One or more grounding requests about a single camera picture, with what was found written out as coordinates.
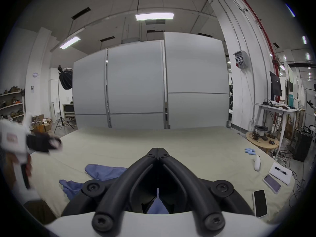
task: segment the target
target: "smartphone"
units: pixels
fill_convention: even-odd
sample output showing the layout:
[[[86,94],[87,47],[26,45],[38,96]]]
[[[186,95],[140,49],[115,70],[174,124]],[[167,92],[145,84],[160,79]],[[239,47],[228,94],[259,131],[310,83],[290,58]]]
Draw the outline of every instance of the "smartphone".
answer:
[[[267,201],[265,199],[264,190],[255,191],[252,193],[253,197],[253,207],[255,216],[261,218],[267,215]]]
[[[270,175],[267,175],[263,182],[275,193],[277,194],[281,189],[281,185]]]

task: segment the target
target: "pen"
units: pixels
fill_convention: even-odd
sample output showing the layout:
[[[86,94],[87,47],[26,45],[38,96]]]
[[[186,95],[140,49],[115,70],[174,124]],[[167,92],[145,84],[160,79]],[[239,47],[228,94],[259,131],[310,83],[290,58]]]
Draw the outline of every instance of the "pen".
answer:
[[[285,171],[280,170],[279,168],[275,167],[276,170],[280,171],[281,173],[283,173],[284,175],[287,175],[287,173]]]

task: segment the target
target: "tripod legs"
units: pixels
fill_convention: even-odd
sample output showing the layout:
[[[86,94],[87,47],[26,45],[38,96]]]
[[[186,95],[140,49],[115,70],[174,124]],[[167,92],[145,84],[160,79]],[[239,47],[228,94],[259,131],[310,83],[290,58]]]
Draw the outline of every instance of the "tripod legs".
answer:
[[[66,122],[68,125],[71,126],[71,124],[70,124],[68,121],[66,121],[63,117],[60,117],[60,119],[58,120],[57,125],[56,125],[56,127],[55,127],[54,133],[56,132],[56,129],[57,129],[58,127],[62,127],[62,126],[65,127],[63,121]]]

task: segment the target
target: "notepad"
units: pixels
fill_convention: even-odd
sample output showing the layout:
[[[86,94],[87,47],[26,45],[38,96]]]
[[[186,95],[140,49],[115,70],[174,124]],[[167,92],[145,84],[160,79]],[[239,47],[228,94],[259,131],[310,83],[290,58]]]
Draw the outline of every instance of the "notepad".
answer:
[[[286,172],[286,175],[284,173],[282,173],[281,171],[277,170],[276,167],[279,168],[280,170]],[[281,166],[280,164],[274,162],[272,164],[272,167],[271,167],[269,173],[271,175],[275,176],[276,178],[278,178],[279,180],[281,180],[286,185],[290,184],[292,171],[290,171],[289,169]]]

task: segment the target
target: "blue cloth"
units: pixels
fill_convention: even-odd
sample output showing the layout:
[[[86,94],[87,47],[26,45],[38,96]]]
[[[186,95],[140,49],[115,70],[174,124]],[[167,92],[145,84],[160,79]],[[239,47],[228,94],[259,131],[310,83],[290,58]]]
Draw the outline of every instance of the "blue cloth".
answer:
[[[85,171],[89,176],[100,181],[106,181],[119,177],[121,174],[123,174],[125,170],[126,168],[124,167],[109,167],[98,164],[88,164],[85,167]],[[73,197],[81,190],[83,186],[82,183],[76,183],[74,181],[59,180],[59,183],[64,187],[63,192],[65,192],[69,200],[73,199]],[[163,205],[162,201],[159,199],[158,194],[159,189],[157,189],[157,198],[155,199],[147,213],[168,214],[168,211]]]

